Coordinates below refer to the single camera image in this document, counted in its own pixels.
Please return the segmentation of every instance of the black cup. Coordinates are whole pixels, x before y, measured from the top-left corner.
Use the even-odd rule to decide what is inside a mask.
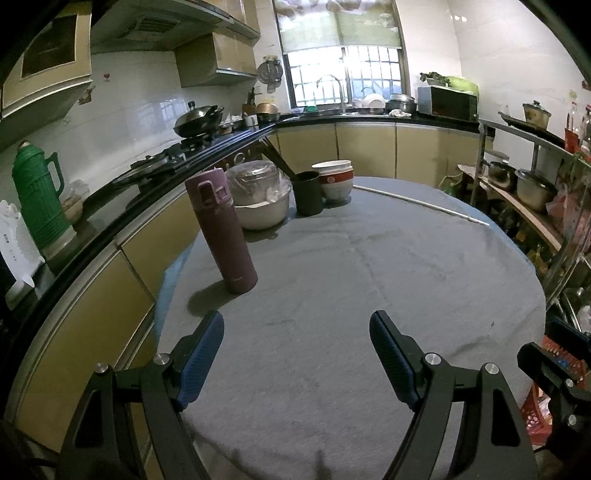
[[[320,174],[317,171],[303,171],[291,181],[294,189],[295,207],[301,216],[316,215],[324,209]]]

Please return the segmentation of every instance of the black bracket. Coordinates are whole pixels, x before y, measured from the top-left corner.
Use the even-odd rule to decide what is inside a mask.
[[[470,370],[425,354],[381,310],[369,321],[369,335],[396,396],[415,412],[384,479],[431,477],[452,403],[459,401],[464,402],[462,425],[448,478],[538,478],[525,424],[496,365]]]

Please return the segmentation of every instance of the table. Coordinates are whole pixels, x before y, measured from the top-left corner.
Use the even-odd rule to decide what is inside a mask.
[[[483,217],[427,186],[355,183]],[[232,478],[381,479],[412,412],[369,339],[379,309],[452,365],[496,363],[518,403],[525,400],[531,381],[515,356],[543,337],[544,295],[534,269],[492,222],[353,190],[347,205],[311,218],[292,209],[281,226],[246,238],[256,287],[228,294],[199,235],[158,346],[170,351],[208,309],[225,318],[203,391],[183,413],[206,446],[206,466],[225,457],[243,472]],[[434,478],[447,472],[461,410],[454,405]]]

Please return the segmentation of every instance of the black countertop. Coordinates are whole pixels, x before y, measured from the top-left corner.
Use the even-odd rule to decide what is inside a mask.
[[[12,381],[29,345],[53,307],[124,227],[186,179],[276,129],[342,122],[427,125],[478,133],[478,123],[421,114],[411,118],[385,115],[297,118],[288,115],[277,124],[248,128],[216,138],[206,148],[188,158],[175,172],[163,174],[149,183],[118,189],[109,184],[101,188],[85,200],[82,218],[75,226],[75,239],[37,271],[34,276],[35,290],[20,302],[11,317],[0,324],[0,411],[4,411]]]

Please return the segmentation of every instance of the kitchen cabinet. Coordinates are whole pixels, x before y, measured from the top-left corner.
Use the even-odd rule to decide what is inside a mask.
[[[7,420],[56,451],[96,363],[117,363],[154,303],[123,253],[107,250],[108,259],[97,258],[60,299],[13,384],[22,389],[11,392],[18,406]]]
[[[396,126],[394,124],[337,124],[339,160],[350,160],[355,175],[394,178]]]
[[[256,78],[254,51],[239,34],[219,28],[174,50],[181,86],[231,85]]]
[[[306,125],[278,131],[281,156],[296,172],[338,158],[334,125]]]
[[[396,178],[437,187],[447,174],[447,130],[397,124]]]
[[[239,22],[259,32],[255,0],[209,0],[208,3],[224,10]]]
[[[147,213],[143,221],[139,219],[115,238],[154,298],[160,291],[164,271],[199,233],[199,224],[184,185],[178,191],[182,194],[177,194],[172,201],[165,199],[163,205],[154,207],[155,210],[160,207],[160,211]]]
[[[0,151],[63,118],[89,87],[91,10],[66,6],[18,59],[2,89]]]
[[[478,156],[478,134],[449,130],[446,138],[447,175],[457,175],[458,165],[475,165]]]

